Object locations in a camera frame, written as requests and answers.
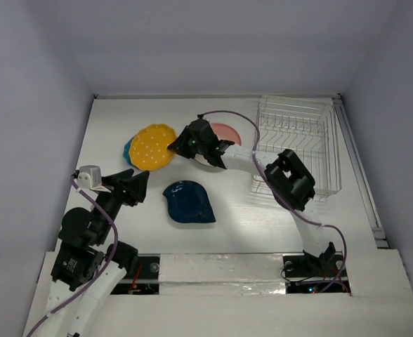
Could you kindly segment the blue polka dot plate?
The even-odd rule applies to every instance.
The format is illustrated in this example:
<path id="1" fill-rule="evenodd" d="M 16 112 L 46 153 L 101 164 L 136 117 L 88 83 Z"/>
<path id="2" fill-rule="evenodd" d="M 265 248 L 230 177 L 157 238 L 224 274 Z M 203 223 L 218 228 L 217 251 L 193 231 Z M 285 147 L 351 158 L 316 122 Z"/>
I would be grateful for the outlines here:
<path id="1" fill-rule="evenodd" d="M 134 169 L 137 169 L 137 167 L 133 164 L 133 161 L 132 161 L 131 156 L 129 154 L 129 151 L 131 149 L 131 143 L 133 142 L 133 139 L 134 139 L 134 137 L 130 138 L 129 141 L 124 145 L 122 156 L 123 156 L 125 162 L 129 166 L 131 166 Z"/>

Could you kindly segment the pink and cream plate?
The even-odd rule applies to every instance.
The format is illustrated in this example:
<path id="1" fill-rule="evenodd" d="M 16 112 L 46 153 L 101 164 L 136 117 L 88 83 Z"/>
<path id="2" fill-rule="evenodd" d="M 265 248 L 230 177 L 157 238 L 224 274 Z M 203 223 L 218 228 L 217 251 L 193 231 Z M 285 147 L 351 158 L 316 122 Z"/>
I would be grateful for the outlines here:
<path id="1" fill-rule="evenodd" d="M 217 135 L 219 140 L 228 140 L 234 142 L 236 145 L 242 144 L 242 139 L 239 133 L 230 125 L 223 123 L 211 123 L 213 132 Z M 202 166 L 212 167 L 212 165 L 200 154 L 197 154 L 194 160 Z"/>

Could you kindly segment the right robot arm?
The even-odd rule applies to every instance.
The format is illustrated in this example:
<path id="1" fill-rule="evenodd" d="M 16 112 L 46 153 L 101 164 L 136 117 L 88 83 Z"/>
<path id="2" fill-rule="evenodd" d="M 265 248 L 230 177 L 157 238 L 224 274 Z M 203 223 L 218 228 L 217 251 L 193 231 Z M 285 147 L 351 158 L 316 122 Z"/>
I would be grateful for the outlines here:
<path id="1" fill-rule="evenodd" d="M 330 268 L 336 249 L 324 235 L 327 226 L 313 218 L 315 179 L 294 151 L 262 152 L 221 140 L 201 118 L 186 126 L 168 150 L 186 159 L 202 156 L 213 167 L 260 176 L 275 201 L 294 218 L 303 244 L 303 267 L 314 276 Z"/>

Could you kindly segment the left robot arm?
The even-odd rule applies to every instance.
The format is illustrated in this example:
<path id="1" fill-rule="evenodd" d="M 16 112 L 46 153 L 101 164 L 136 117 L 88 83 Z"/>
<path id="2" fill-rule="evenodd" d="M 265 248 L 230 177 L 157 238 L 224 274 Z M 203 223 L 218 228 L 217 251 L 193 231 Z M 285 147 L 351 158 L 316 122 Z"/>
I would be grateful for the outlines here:
<path id="1" fill-rule="evenodd" d="M 114 221 L 123 206 L 144 202 L 149 172 L 133 169 L 103 176 L 98 166 L 78 168 L 75 191 L 91 205 L 70 209 L 58 233 L 46 321 L 38 336 L 87 336 L 119 281 L 138 269 L 138 250 L 119 240 Z"/>

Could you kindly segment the yellow polka dot plate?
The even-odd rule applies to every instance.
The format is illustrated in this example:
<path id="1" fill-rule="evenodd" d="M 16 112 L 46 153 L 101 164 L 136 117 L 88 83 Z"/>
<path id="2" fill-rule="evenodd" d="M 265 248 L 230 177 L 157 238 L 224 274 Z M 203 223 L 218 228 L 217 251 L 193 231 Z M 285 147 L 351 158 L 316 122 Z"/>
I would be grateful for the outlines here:
<path id="1" fill-rule="evenodd" d="M 166 124 L 150 124 L 135 134 L 129 154 L 133 164 L 142 171 L 156 171 L 173 159 L 175 153 L 167 146 L 177 139 L 176 132 Z"/>

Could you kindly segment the dark blue leaf plate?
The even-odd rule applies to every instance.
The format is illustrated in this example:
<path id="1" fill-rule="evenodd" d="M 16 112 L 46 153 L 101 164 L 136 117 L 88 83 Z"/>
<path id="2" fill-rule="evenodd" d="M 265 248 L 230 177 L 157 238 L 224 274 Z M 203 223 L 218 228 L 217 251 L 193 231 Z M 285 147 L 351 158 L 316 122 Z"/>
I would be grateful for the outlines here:
<path id="1" fill-rule="evenodd" d="M 170 184 L 162 193 L 169 217 L 177 223 L 215 223 L 216 217 L 205 188 L 191 180 Z"/>

